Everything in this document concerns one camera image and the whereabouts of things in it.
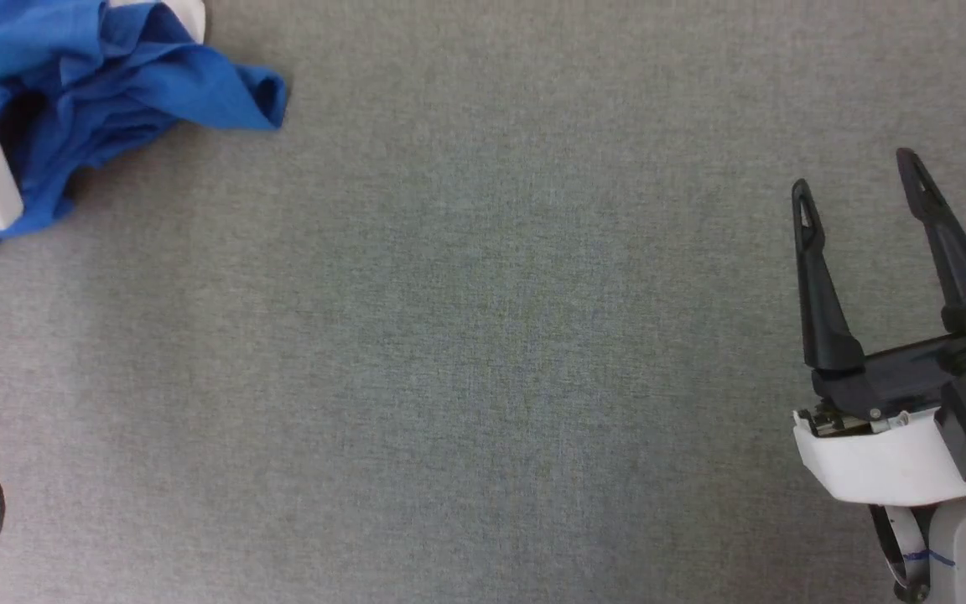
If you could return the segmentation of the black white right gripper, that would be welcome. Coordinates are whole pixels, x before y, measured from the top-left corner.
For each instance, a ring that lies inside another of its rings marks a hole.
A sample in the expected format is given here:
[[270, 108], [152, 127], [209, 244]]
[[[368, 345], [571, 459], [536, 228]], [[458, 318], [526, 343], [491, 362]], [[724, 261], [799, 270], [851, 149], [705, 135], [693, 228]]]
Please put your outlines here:
[[[943, 292], [944, 329], [966, 334], [966, 231], [915, 150], [896, 150]], [[802, 463], [833, 497], [916, 508], [966, 497], [966, 337], [864, 355], [825, 260], [827, 233], [806, 180], [794, 182], [802, 354], [816, 408], [797, 410]]]

